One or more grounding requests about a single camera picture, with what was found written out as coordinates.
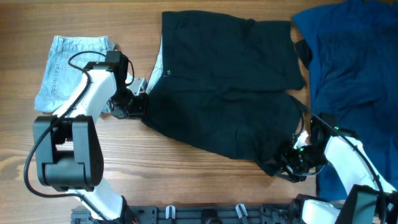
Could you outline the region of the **blue garment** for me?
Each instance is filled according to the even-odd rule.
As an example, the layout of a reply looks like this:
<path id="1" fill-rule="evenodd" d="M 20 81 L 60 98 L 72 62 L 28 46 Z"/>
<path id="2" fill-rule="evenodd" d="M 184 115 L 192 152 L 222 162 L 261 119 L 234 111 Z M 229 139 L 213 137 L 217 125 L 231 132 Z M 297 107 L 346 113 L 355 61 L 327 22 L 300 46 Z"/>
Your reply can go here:
<path id="1" fill-rule="evenodd" d="M 344 1 L 292 18 L 312 50 L 311 109 L 353 130 L 397 185 L 397 4 Z"/>

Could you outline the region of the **folded light blue jeans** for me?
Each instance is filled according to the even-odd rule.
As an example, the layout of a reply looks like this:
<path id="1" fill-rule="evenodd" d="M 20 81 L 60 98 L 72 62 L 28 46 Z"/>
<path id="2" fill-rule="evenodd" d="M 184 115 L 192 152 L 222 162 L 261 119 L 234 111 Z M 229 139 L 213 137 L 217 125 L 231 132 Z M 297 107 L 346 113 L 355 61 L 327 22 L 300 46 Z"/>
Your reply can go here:
<path id="1" fill-rule="evenodd" d="M 68 61 L 83 68 L 88 62 L 102 62 L 115 44 L 107 36 L 63 37 L 56 35 L 49 51 L 44 77 L 35 97 L 34 109 L 52 113 L 69 99 L 81 82 L 82 72 Z"/>

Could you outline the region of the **small black cloth piece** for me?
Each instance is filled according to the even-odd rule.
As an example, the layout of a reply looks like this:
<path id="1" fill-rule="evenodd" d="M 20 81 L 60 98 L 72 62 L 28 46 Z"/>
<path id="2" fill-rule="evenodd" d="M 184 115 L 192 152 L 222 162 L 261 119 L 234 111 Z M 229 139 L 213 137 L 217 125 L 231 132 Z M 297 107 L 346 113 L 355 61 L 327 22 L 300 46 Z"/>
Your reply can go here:
<path id="1" fill-rule="evenodd" d="M 307 44 L 307 42 L 302 39 L 294 44 L 295 51 L 303 63 L 304 67 L 308 70 L 310 62 L 313 59 L 313 54 L 312 50 L 310 49 L 310 46 Z"/>

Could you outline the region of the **black shorts garment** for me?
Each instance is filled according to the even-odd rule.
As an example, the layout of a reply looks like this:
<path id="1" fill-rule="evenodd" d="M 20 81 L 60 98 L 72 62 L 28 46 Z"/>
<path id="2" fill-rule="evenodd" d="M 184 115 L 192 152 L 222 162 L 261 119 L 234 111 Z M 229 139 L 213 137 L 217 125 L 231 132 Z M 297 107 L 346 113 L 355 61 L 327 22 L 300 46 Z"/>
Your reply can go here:
<path id="1" fill-rule="evenodd" d="M 169 138 L 266 174 L 280 165 L 300 121 L 289 90 L 305 80 L 290 21 L 255 21 L 206 11 L 162 13 L 162 75 L 144 124 Z"/>

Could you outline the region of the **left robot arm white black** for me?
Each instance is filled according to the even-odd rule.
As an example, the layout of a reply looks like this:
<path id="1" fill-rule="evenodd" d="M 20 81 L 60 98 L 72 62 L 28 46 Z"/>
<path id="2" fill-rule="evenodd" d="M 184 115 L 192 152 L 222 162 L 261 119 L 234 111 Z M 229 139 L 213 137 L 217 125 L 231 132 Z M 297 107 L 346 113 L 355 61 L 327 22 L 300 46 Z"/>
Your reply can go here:
<path id="1" fill-rule="evenodd" d="M 81 82 L 51 116 L 34 121 L 34 145 L 24 166 L 24 183 L 43 198 L 74 197 L 95 223 L 138 223 L 126 199 L 103 177 L 104 159 L 95 128 L 105 104 L 117 119 L 141 119 L 149 96 L 145 81 L 127 79 L 132 62 L 109 51 L 102 62 L 79 68 Z"/>

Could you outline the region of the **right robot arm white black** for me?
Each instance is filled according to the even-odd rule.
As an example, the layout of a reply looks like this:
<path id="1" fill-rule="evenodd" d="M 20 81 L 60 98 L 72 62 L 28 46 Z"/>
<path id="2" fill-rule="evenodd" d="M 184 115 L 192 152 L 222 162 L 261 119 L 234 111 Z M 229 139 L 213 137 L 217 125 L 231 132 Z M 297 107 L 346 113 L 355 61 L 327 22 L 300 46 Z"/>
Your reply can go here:
<path id="1" fill-rule="evenodd" d="M 377 171 L 358 135 L 339 128 L 327 113 L 313 116 L 310 130 L 279 150 L 276 174 L 300 182 L 311 175 L 310 169 L 330 165 L 348 196 L 337 208 L 327 200 L 298 195 L 290 203 L 289 222 L 372 223 L 379 217 L 381 223 L 397 223 L 397 190 Z"/>

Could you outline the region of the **black mounting rail base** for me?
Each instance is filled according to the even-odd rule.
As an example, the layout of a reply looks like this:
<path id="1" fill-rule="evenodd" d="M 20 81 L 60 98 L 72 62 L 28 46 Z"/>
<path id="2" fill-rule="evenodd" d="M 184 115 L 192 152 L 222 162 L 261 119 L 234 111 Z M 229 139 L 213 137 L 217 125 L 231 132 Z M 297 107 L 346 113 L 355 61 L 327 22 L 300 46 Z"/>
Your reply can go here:
<path id="1" fill-rule="evenodd" d="M 107 223 L 302 223 L 303 221 L 292 214 L 289 208 L 288 204 L 239 204 L 225 207 L 133 206 L 127 212 L 130 218 L 110 219 Z"/>

